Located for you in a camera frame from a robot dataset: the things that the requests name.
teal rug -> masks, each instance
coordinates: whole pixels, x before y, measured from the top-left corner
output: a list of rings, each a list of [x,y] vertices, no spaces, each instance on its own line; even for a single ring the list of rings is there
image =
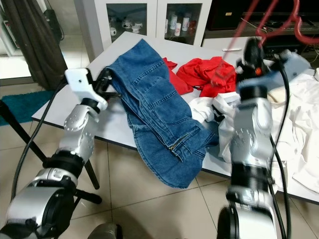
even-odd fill
[[[2,97],[19,123],[32,121],[31,116],[53,96],[54,91],[40,91],[23,95]],[[0,117],[0,126],[8,124]]]

denim fabric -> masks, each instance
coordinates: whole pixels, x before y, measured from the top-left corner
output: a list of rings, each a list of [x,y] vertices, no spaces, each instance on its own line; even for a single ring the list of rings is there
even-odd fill
[[[191,118],[167,66],[144,40],[107,68],[142,159],[165,184],[187,188],[201,170],[205,146],[217,145],[218,136]]]

jeans zipper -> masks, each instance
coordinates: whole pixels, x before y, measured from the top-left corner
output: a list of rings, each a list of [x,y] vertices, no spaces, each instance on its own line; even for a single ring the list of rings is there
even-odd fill
[[[173,145],[172,145],[171,147],[169,147],[168,149],[169,149],[170,151],[173,151],[173,150],[176,148],[176,146],[177,146],[184,138],[186,138],[189,134],[190,134],[190,133],[184,135],[182,138],[180,138],[175,144],[173,144]]]

jeans pocket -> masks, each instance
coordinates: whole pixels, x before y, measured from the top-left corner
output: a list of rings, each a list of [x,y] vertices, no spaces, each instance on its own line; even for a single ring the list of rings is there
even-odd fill
[[[191,110],[171,83],[157,81],[145,95],[151,110],[166,124],[177,124],[191,119]]]

white table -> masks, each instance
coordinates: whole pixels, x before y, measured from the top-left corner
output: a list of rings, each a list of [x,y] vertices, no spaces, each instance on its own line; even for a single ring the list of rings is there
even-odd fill
[[[178,66],[174,69],[175,72],[181,65],[187,63],[193,58],[210,59],[213,56],[223,55],[223,52],[221,51],[194,47],[191,45],[125,32],[88,66],[88,68],[91,70],[93,79],[97,78],[98,74],[105,66],[111,65],[119,55],[131,49],[142,38],[150,46],[152,46],[161,57],[167,57],[169,61],[178,63]],[[228,63],[235,65],[236,60],[239,58],[239,55],[230,53],[227,55],[225,60]],[[313,75],[314,71],[308,70],[306,73]],[[192,93],[183,95],[182,97],[187,102],[190,102],[192,99],[198,97],[199,93],[200,91],[194,90]],[[63,128],[65,119],[71,113],[74,106],[79,103],[80,102],[71,92],[69,86],[65,86],[56,95],[44,123]],[[32,118],[39,121],[45,107],[46,104],[39,109],[32,116]],[[97,130],[96,138],[118,144],[123,147],[136,149],[133,133],[128,126],[127,116],[120,100],[111,100],[107,110],[101,112],[99,129]],[[216,175],[229,177],[231,165],[225,163],[222,158],[219,158],[217,156],[218,152],[218,146],[208,149],[208,153],[206,154],[203,162],[202,170]],[[294,179],[290,179],[288,181],[288,193],[292,197],[319,204],[319,194],[307,189]]]

